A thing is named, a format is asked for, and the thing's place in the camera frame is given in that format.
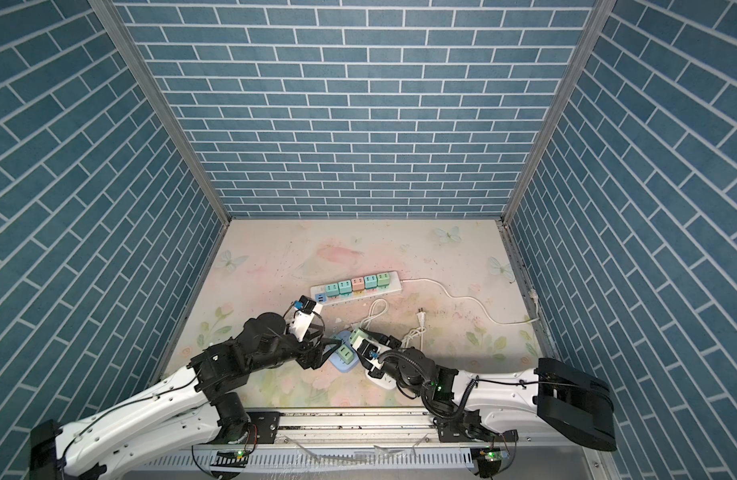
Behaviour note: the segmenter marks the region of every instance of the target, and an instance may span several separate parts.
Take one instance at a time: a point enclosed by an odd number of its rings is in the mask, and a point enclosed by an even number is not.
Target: white power cord
[[[419,351],[423,352],[423,348],[425,346],[425,332],[427,331],[427,327],[425,326],[425,311],[422,309],[419,309],[419,312],[417,312],[417,321],[419,321],[419,328],[411,329],[401,340],[401,348],[407,349],[409,348],[409,344],[412,342],[413,339],[416,337],[419,337]]]
[[[476,303],[478,303],[481,306],[481,309],[483,309],[483,313],[486,314],[486,318],[488,318],[490,321],[498,324],[498,325],[525,325],[526,323],[533,323],[539,320],[539,296],[537,295],[537,292],[532,288],[529,291],[529,297],[534,301],[534,304],[537,308],[537,318],[530,319],[530,320],[524,320],[522,322],[498,322],[497,320],[494,320],[491,318],[491,315],[489,315],[489,311],[486,310],[486,305],[484,305],[480,300],[475,298],[474,296],[452,296],[448,290],[446,290],[446,287],[443,285],[443,283],[438,282],[437,280],[432,280],[430,278],[409,278],[407,280],[401,280],[401,283],[408,283],[408,282],[430,282],[434,283],[435,285],[440,286],[441,289],[443,289],[443,293],[446,294],[446,296],[452,300],[472,300]]]
[[[375,312],[375,308],[377,305],[379,305],[380,302],[383,302],[385,304],[385,308],[381,312]],[[368,329],[371,326],[371,321],[377,318],[378,316],[382,316],[385,313],[387,313],[387,310],[389,308],[389,304],[387,303],[387,300],[383,298],[378,298],[374,300],[374,302],[371,304],[371,306],[368,308],[368,316],[365,317],[360,322],[353,323],[350,327],[352,330],[355,329]]]

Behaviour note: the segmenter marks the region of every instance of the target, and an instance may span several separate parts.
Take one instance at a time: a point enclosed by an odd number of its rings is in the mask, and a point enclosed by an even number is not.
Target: blue power strip
[[[342,373],[347,373],[350,370],[352,370],[353,367],[358,365],[358,353],[354,351],[352,347],[350,346],[350,335],[351,334],[352,332],[350,332],[349,330],[343,330],[337,333],[334,336],[334,338],[340,339],[344,346],[347,346],[347,348],[352,350],[352,354],[353,354],[352,361],[350,363],[344,363],[344,360],[342,360],[342,357],[340,357],[337,352],[332,353],[331,356],[328,358],[329,360],[331,360],[331,363],[334,364],[334,366],[336,367],[336,370],[339,370]]]

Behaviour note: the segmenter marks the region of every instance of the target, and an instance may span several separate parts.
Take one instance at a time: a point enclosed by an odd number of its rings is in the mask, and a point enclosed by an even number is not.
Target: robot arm
[[[277,313],[249,319],[239,336],[211,345],[150,389],[96,415],[30,432],[30,480],[108,480],[179,448],[248,436],[233,391],[252,372],[296,360],[317,370],[341,345],[312,325],[322,305],[303,296],[287,324]]]
[[[303,296],[292,306],[291,323],[271,312],[249,319],[237,337],[125,402],[64,426],[49,420],[33,428],[30,480],[112,480],[166,452],[248,438],[249,418],[234,389],[252,372],[290,360],[317,370],[342,345],[312,324],[321,304]],[[439,437],[505,439],[505,416],[493,413],[508,409],[511,428],[539,416],[572,442],[615,449],[608,385],[561,362],[540,359],[533,371],[478,376],[401,350],[399,340],[381,333],[356,330],[350,343],[369,376],[421,398]],[[511,435],[517,441],[517,432]]]
[[[476,375],[436,365],[414,348],[400,349],[392,336],[356,330],[351,346],[368,376],[394,382],[412,393],[435,416],[439,437],[492,442],[521,416],[538,416],[572,442],[613,451],[613,402],[609,386],[555,359],[541,358],[536,369],[509,374]]]

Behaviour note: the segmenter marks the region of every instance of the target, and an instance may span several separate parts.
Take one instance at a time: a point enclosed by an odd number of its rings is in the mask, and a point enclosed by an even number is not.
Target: table surface
[[[171,374],[210,343],[227,340],[248,318],[283,313],[310,286],[397,270],[429,278],[453,296],[474,296],[499,322],[528,320],[493,220],[235,220],[203,284],[166,368]],[[439,365],[470,372],[534,368],[541,355],[531,325],[498,325],[472,300],[449,299],[429,282],[405,283],[381,296],[389,311],[371,330],[402,338],[426,312],[423,351]],[[327,306],[326,333],[369,314],[371,299]],[[419,348],[419,338],[412,340]],[[420,405],[369,381],[358,365],[341,373],[331,362],[302,370],[289,362],[253,373],[238,389],[249,408]]]

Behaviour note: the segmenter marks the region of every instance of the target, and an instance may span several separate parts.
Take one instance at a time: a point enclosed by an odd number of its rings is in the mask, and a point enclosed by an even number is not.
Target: brick wall
[[[623,478],[737,479],[737,2],[617,2],[515,233]]]
[[[233,216],[496,217],[593,2],[116,5]]]
[[[143,389],[219,228],[85,0],[0,2],[0,477]]]

